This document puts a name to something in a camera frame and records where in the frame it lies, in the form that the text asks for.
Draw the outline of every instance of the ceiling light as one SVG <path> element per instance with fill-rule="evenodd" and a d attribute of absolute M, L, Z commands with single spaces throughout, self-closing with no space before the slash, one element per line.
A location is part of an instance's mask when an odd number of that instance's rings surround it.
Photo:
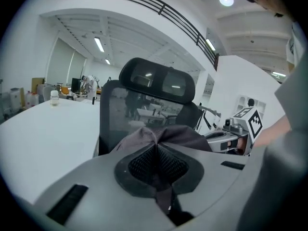
<path fill-rule="evenodd" d="M 206 42 L 207 42 L 207 44 L 209 45 L 209 47 L 211 47 L 211 49 L 212 49 L 213 51 L 216 50 L 215 47 L 214 47 L 214 45 L 212 44 L 212 42 L 211 42 L 209 39 L 207 39 Z"/>
<path fill-rule="evenodd" d="M 234 0 L 219 0 L 223 6 L 230 7 L 234 4 Z"/>
<path fill-rule="evenodd" d="M 273 72 L 273 74 L 275 74 L 275 75 L 279 75 L 279 76 L 282 76 L 282 77 L 286 77 L 286 75 L 279 74 L 279 73 L 276 73 L 276 72 Z"/>
<path fill-rule="evenodd" d="M 101 52 L 105 52 L 104 49 L 103 49 L 103 46 L 102 46 L 102 42 L 99 38 L 94 38 L 98 48 L 100 49 Z"/>

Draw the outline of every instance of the white ceiling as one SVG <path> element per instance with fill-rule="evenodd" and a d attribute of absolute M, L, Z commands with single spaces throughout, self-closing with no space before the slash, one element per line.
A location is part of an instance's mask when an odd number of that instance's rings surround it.
<path fill-rule="evenodd" d="M 234 0 L 231 7 L 223 6 L 219 0 L 199 1 L 218 20 L 232 54 L 263 69 L 288 74 L 285 45 L 291 36 L 292 26 L 288 18 L 274 17 L 274 13 L 246 0 Z M 210 28 L 209 33 L 207 37 L 224 55 L 224 46 L 215 35 L 215 29 Z"/>
<path fill-rule="evenodd" d="M 110 13 L 67 14 L 51 17 L 65 33 L 72 34 L 94 60 L 123 67 L 130 59 L 141 57 L 152 62 L 172 66 L 189 73 L 195 82 L 202 66 L 188 53 L 158 30 L 133 18 Z M 99 37 L 104 53 L 97 47 L 94 37 Z M 205 92 L 211 93 L 213 79 L 210 77 Z"/>

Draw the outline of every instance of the black metal railing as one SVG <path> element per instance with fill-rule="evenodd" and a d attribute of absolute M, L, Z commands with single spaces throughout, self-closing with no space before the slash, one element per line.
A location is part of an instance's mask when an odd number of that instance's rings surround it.
<path fill-rule="evenodd" d="M 183 32 L 185 32 L 195 44 L 204 52 L 211 64 L 214 66 L 217 56 L 214 51 L 207 44 L 205 38 L 195 28 L 190 21 L 188 21 L 183 15 L 181 15 L 174 8 L 161 0 L 129 0 L 135 2 L 144 7 L 147 7 L 159 15 L 165 17 L 167 20 L 178 26 Z"/>

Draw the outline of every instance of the grey fabric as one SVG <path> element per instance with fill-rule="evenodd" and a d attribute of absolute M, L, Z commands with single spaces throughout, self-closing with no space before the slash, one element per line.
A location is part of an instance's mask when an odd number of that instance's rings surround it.
<path fill-rule="evenodd" d="M 152 142 L 155 144 L 169 142 L 200 151 L 212 151 L 206 138 L 195 132 L 192 128 L 184 125 L 172 125 L 167 127 L 139 128 L 134 133 L 122 139 L 112 152 Z"/>

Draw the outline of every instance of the white column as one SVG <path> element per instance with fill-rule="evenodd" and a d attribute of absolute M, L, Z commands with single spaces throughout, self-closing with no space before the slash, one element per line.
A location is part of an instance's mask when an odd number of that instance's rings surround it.
<path fill-rule="evenodd" d="M 207 71 L 201 71 L 198 77 L 198 81 L 196 84 L 196 92 L 194 95 L 194 99 L 192 102 L 194 102 L 194 104 L 199 105 L 201 102 L 201 98 L 202 95 L 204 93 L 205 90 L 205 86 L 206 86 L 206 81 L 207 81 L 207 77 L 208 77 L 208 72 Z"/>

